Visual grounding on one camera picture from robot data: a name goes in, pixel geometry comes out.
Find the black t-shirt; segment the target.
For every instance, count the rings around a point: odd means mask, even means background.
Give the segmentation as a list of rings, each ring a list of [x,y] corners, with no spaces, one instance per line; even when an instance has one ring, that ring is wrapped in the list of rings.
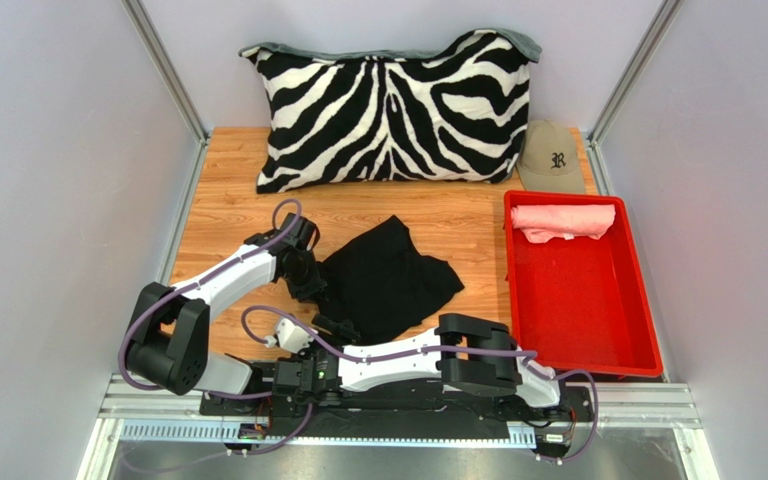
[[[446,261],[423,255],[395,215],[318,265],[327,282],[319,313],[348,321],[360,345],[387,343],[420,325],[464,289]]]

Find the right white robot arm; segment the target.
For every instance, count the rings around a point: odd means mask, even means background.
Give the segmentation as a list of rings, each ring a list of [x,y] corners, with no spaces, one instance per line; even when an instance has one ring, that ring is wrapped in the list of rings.
[[[281,318],[269,347],[292,353],[275,367],[277,394],[320,402],[366,393],[384,385],[433,380],[444,389],[480,397],[516,396],[530,407],[561,403],[555,371],[535,360],[498,322],[444,314],[437,327],[383,344],[336,347],[298,320]]]

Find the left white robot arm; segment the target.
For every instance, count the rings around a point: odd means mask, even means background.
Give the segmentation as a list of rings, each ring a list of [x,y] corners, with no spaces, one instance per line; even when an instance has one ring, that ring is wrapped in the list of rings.
[[[244,296],[278,280],[297,301],[320,294],[326,283],[313,253],[318,238],[312,221],[290,213],[279,227],[249,237],[203,273],[172,286],[145,286],[118,353],[122,376],[142,390],[251,398],[246,389],[252,366],[212,352],[210,327]]]

